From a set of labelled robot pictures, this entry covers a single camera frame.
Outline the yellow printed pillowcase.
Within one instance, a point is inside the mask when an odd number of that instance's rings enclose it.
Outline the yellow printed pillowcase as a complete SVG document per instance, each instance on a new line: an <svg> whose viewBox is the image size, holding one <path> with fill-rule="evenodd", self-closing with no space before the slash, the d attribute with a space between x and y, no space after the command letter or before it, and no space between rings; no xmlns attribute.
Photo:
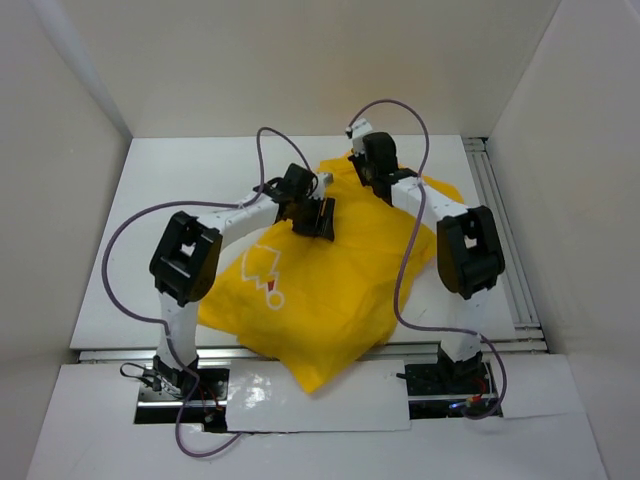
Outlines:
<svg viewBox="0 0 640 480"><path fill-rule="evenodd" d="M406 305L414 279L436 254L436 236L417 234L404 277L397 276L415 220L360 184L346 157L324 160L336 200L333 242L293 232L279 222L223 272L201 301L200 325L256 342L386 343Z"/></svg>

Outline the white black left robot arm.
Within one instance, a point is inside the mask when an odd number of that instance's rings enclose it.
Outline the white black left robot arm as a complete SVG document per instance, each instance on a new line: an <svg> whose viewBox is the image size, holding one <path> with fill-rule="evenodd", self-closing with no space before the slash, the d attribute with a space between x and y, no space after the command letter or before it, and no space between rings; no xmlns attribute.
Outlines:
<svg viewBox="0 0 640 480"><path fill-rule="evenodd" d="M150 261L161 304L161 337L153 368L176 399L196 390L198 308L213 287L221 252L247 235L281 221L294 233L332 241L335 200L330 173L291 164L282 177L254 188L238 207L192 216L174 214Z"/></svg>

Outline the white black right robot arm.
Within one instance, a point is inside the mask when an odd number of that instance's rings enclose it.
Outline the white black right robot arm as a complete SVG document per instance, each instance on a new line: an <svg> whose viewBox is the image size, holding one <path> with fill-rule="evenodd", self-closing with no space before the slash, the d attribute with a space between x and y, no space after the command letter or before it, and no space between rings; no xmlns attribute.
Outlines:
<svg viewBox="0 0 640 480"><path fill-rule="evenodd" d="M402 168L390 134L366 121L346 130L349 161L361 184L389 206L415 219L410 241L422 226L436 236L436 267L450 293L448 318L437 352L436 379L448 392L460 391L482 363L480 330L490 290L505 270L492 211L468 207L435 188L415 171Z"/></svg>

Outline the white cover sheet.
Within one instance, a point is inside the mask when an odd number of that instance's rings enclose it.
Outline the white cover sheet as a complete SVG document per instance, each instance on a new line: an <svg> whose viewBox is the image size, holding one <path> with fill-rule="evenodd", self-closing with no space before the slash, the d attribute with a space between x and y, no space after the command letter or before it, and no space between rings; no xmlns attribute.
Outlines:
<svg viewBox="0 0 640 480"><path fill-rule="evenodd" d="M312 394L279 362L231 364L225 421L231 432L394 432L410 428L400 360L359 361Z"/></svg>

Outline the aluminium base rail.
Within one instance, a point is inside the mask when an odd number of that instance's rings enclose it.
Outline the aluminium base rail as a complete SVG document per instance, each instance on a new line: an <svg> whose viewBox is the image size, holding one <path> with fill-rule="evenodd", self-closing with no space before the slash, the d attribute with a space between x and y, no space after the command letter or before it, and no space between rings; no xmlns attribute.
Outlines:
<svg viewBox="0 0 640 480"><path fill-rule="evenodd" d="M491 340L499 354L510 353L541 353L547 352L548 347L541 330L516 330L517 338L509 340ZM392 342L373 345L369 348L358 342L320 342L313 344L311 340L289 342L286 345L275 344L258 345L253 342L252 347L240 345L201 346L196 349L199 363L220 359L261 358L278 360L286 366L295 379L308 392L315 392L321 385L333 379L346 367L356 360L365 358L382 358L383 356L409 357L412 355L436 355L440 339L433 337L430 341L422 342ZM151 362L157 355L157 347L150 349L103 349L83 350L79 354L79 362L109 362L116 360L132 360Z"/></svg>

